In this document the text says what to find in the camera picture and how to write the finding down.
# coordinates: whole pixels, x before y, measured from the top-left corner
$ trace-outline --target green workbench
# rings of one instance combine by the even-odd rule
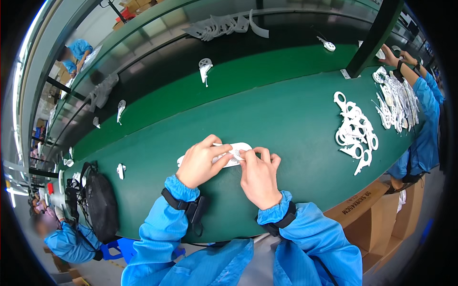
[[[176,160],[191,145],[214,133],[223,143],[246,142],[252,147],[267,147],[280,155],[279,189],[289,190],[294,202],[314,202],[326,211],[376,180],[414,139],[413,132],[400,136],[394,129],[382,127],[371,101],[376,100],[377,89],[371,77],[376,69],[368,67],[360,78],[352,80],[345,80],[340,71],[303,76],[188,109],[76,162],[65,171],[65,180],[80,172],[84,161],[97,160],[100,172],[112,183],[118,201],[118,234],[138,239],[139,226],[160,196],[164,180],[177,170]],[[209,92],[213,88],[210,76]],[[355,102],[362,109],[379,139],[371,166],[364,167],[356,176],[353,173],[358,160],[338,151],[340,146],[334,139],[342,121],[340,109],[333,102],[336,91],[343,92],[347,101]],[[169,96],[170,105],[180,104],[173,100],[173,94]],[[127,106],[124,119],[137,111]],[[154,114],[142,116],[154,117]],[[128,120],[121,119],[121,122],[118,132],[128,128]],[[126,166],[124,180],[116,173],[119,163]],[[215,242],[264,232],[254,220],[257,208],[240,187],[240,175],[239,166],[225,168],[200,186],[201,193],[212,201],[202,219],[205,229],[201,238],[188,233],[184,242]]]

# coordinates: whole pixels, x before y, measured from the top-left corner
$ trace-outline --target box stack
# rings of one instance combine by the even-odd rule
[[[406,189],[406,203],[397,212],[399,193],[375,181],[352,198],[324,212],[338,221],[348,241],[359,247],[363,273],[378,271],[415,231],[423,200],[425,177]]]

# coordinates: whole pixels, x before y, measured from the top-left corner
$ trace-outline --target blue lab coat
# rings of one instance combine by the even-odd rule
[[[100,250],[102,243],[91,229],[81,224],[78,229],[95,249]],[[62,223],[62,230],[49,234],[44,243],[55,255],[70,263],[86,263],[95,256],[94,249],[66,222]]]
[[[175,176],[167,178],[165,187],[173,197],[185,201],[194,201],[200,193],[198,188],[184,186]],[[279,205],[259,210],[259,224],[284,217],[292,196],[288,191],[281,193]],[[296,219],[280,229],[286,239],[275,251],[274,285],[332,285],[311,256],[321,259],[339,285],[361,285],[361,253],[347,241],[342,226],[325,217],[313,203],[296,204],[296,209]],[[140,227],[141,241],[134,243],[137,254],[122,273],[122,286],[237,285],[253,257],[253,239],[234,239],[222,248],[205,248],[175,264],[173,250],[188,228],[184,212],[172,208],[163,197],[156,200]]]
[[[439,128],[439,104],[444,102],[444,97],[436,81],[428,72],[426,78],[419,77],[412,88],[421,104],[426,121],[410,148],[388,169],[388,173],[396,179],[402,179],[407,175],[410,152],[412,152],[411,175],[418,175],[423,171],[428,172],[439,164],[437,130]]]
[[[68,46],[68,48],[71,50],[71,52],[78,61],[81,61],[86,51],[90,51],[92,53],[92,46],[86,40],[83,39],[77,39],[70,46]],[[67,68],[69,74],[72,71],[76,70],[76,65],[71,60],[67,59],[62,61],[62,63]]]

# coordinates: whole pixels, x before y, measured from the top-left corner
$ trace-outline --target person's right hand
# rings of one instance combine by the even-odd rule
[[[401,61],[410,65],[417,65],[418,61],[414,59],[409,53],[406,51],[401,51],[401,56],[404,57]]]
[[[396,56],[393,54],[393,52],[390,50],[390,48],[383,44],[382,45],[382,51],[385,54],[385,59],[379,59],[380,62],[383,62],[387,65],[394,66],[395,68],[398,67],[398,62],[399,59],[396,58]]]
[[[270,155],[269,149],[256,147],[253,150],[240,150],[242,167],[242,186],[246,197],[259,209],[270,209],[282,200],[277,187],[277,169],[281,158],[277,154]]]
[[[234,156],[226,154],[213,164],[214,157],[232,150],[232,146],[229,144],[213,146],[213,143],[221,144],[221,139],[211,134],[186,151],[183,162],[175,174],[177,179],[186,187],[195,189],[205,183],[218,174]]]

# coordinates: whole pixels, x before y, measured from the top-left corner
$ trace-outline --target elastic cuff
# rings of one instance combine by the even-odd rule
[[[281,191],[280,193],[282,194],[282,200],[280,201],[280,204],[274,205],[267,210],[258,211],[258,224],[263,225],[271,222],[276,223],[284,218],[289,208],[289,202],[293,196],[288,191]]]
[[[177,200],[184,200],[186,202],[195,201],[200,195],[198,188],[190,189],[186,187],[175,175],[168,177],[164,185]]]

